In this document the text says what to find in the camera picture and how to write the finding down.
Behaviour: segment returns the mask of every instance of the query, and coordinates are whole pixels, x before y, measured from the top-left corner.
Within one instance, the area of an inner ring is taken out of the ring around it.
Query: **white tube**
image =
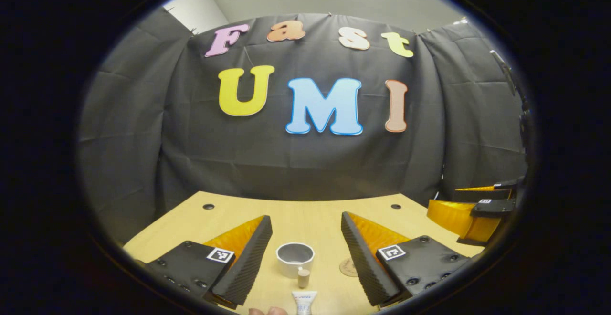
[[[311,315],[312,302],[318,291],[293,291],[293,298],[297,302],[297,315]]]

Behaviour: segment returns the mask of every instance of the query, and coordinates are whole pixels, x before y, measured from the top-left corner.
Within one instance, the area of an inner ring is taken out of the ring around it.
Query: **finger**
[[[248,309],[248,315],[265,315],[265,313],[263,313],[259,309],[250,308]]]
[[[282,308],[276,308],[273,306],[269,308],[268,315],[288,315],[288,313]]]

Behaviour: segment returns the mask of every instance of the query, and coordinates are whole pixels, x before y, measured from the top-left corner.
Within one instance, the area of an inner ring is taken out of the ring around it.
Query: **blue letter m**
[[[286,126],[291,134],[305,134],[310,131],[306,122],[306,110],[318,132],[323,132],[333,112],[336,121],[330,129],[337,135],[358,135],[363,132],[363,126],[358,123],[356,95],[360,89],[360,81],[349,78],[338,79],[331,88],[327,98],[324,98],[314,80],[297,78],[288,82],[293,89],[293,118]]]

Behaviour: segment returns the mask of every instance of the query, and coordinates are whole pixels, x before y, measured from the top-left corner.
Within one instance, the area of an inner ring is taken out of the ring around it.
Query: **cork coaster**
[[[346,260],[342,261],[342,263],[340,263],[340,271],[342,271],[342,273],[346,276],[358,277],[358,274],[356,274],[356,267],[354,267],[352,258],[347,258]]]

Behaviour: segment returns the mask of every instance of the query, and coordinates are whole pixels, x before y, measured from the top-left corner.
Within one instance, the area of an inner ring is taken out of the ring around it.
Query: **white cup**
[[[312,270],[314,250],[305,243],[289,242],[275,250],[280,272],[288,278],[297,278],[299,270]]]

